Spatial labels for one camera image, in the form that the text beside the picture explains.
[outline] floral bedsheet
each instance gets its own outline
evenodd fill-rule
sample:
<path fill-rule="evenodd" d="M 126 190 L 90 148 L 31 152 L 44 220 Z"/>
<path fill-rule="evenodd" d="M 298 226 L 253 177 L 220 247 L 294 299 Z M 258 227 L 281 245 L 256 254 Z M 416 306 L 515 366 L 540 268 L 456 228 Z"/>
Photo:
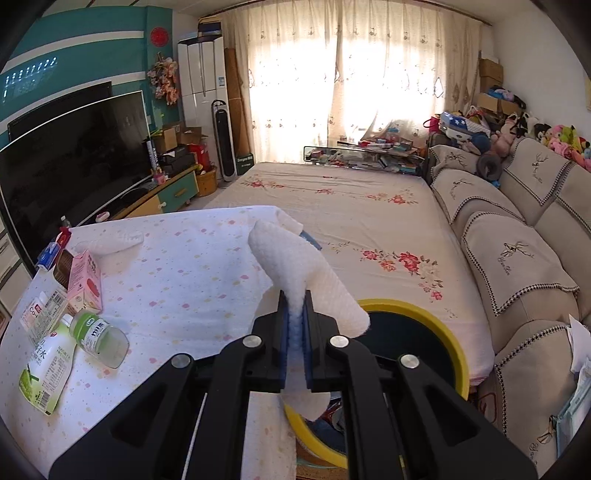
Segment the floral bedsheet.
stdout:
<path fill-rule="evenodd" d="M 418 305 L 466 354 L 470 382 L 493 365 L 480 295 L 456 237 L 423 179 L 347 168 L 259 163 L 207 208 L 275 205 L 304 225 L 358 300 Z"/>

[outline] wicker basket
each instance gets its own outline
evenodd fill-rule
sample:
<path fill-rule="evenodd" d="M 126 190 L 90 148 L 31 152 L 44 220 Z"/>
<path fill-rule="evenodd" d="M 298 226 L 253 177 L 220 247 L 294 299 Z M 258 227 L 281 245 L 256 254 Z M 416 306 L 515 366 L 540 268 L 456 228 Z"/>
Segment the wicker basket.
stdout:
<path fill-rule="evenodd" d="M 197 188 L 199 189 L 197 196 L 205 197 L 217 190 L 216 167 L 212 167 L 210 171 L 203 175 L 195 172 L 195 178 L 197 179 Z"/>

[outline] juice box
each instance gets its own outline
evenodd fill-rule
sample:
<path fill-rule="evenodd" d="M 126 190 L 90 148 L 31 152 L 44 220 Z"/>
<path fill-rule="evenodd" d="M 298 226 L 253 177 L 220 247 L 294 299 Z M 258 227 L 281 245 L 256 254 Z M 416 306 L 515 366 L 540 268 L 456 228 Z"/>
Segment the juice box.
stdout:
<path fill-rule="evenodd" d="M 86 309 L 100 313 L 103 309 L 100 268 L 88 250 L 72 259 L 67 300 L 77 312 Z"/>

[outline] small bottle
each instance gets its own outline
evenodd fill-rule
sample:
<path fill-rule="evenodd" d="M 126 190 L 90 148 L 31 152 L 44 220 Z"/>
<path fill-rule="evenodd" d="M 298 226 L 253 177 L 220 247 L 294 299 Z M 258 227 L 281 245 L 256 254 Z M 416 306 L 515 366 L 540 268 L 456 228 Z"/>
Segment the small bottle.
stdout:
<path fill-rule="evenodd" d="M 74 318 L 66 313 L 63 321 L 68 325 L 70 335 L 86 353 L 109 368 L 121 365 L 129 349 L 129 340 L 121 330 L 85 309 Z"/>
<path fill-rule="evenodd" d="M 66 228 L 72 228 L 72 224 L 70 223 L 70 221 L 66 218 L 65 215 L 61 216 L 61 225 L 65 226 Z"/>

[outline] storage box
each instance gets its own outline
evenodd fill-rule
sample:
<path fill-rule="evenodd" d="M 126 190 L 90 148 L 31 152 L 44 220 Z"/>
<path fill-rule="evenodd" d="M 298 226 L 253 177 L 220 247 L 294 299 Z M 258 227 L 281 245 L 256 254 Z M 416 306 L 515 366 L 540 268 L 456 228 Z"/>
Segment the storage box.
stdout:
<path fill-rule="evenodd" d="M 72 259 L 67 301 L 77 312 L 86 309 L 100 313 L 103 309 L 100 268 L 88 250 Z"/>
<path fill-rule="evenodd" d="M 479 67 L 481 77 L 490 77 L 503 83 L 503 80 L 505 79 L 503 75 L 503 65 L 495 63 L 489 59 L 480 59 Z"/>
<path fill-rule="evenodd" d="M 508 102 L 507 100 L 499 100 L 499 111 L 503 112 L 505 115 L 510 115 L 512 113 L 521 115 L 523 112 L 523 110 L 519 108 L 519 105 L 513 102 Z"/>
<path fill-rule="evenodd" d="M 172 122 L 163 126 L 163 129 L 174 128 L 178 145 L 199 145 L 201 143 L 201 127 L 187 127 L 182 121 Z"/>
<path fill-rule="evenodd" d="M 495 97 L 491 97 L 485 93 L 479 93 L 476 99 L 477 106 L 481 106 L 482 108 L 486 108 L 491 112 L 498 112 L 499 111 L 499 99 Z"/>
<path fill-rule="evenodd" d="M 175 127 L 162 128 L 162 134 L 152 136 L 152 142 L 158 155 L 162 155 L 177 147 L 177 134 Z"/>
<path fill-rule="evenodd" d="M 492 77 L 480 77 L 480 91 L 482 93 L 488 93 L 488 90 L 494 86 L 503 86 L 503 82 L 499 82 Z"/>

